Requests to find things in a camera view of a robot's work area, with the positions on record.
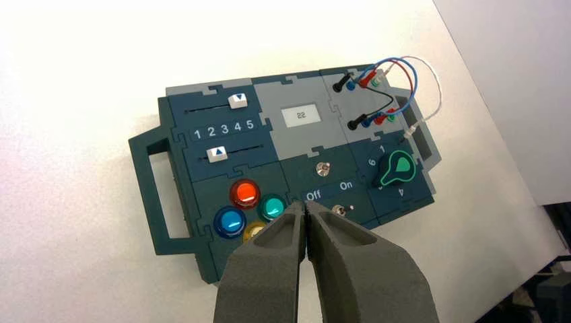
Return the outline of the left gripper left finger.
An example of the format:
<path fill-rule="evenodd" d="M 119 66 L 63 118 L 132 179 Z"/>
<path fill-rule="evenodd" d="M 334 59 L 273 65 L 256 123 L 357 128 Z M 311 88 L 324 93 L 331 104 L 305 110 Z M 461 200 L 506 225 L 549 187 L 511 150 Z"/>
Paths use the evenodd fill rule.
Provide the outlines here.
<path fill-rule="evenodd" d="M 303 202 L 293 202 L 228 257 L 214 322 L 297 322 L 305 211 Z"/>

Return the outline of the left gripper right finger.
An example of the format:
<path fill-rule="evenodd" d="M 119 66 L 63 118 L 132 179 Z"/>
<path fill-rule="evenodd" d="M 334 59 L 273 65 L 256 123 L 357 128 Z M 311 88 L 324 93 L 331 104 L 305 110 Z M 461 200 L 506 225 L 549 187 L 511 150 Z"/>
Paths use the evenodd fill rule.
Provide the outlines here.
<path fill-rule="evenodd" d="M 308 257 L 323 322 L 438 322 L 427 278 L 402 247 L 306 204 Z"/>

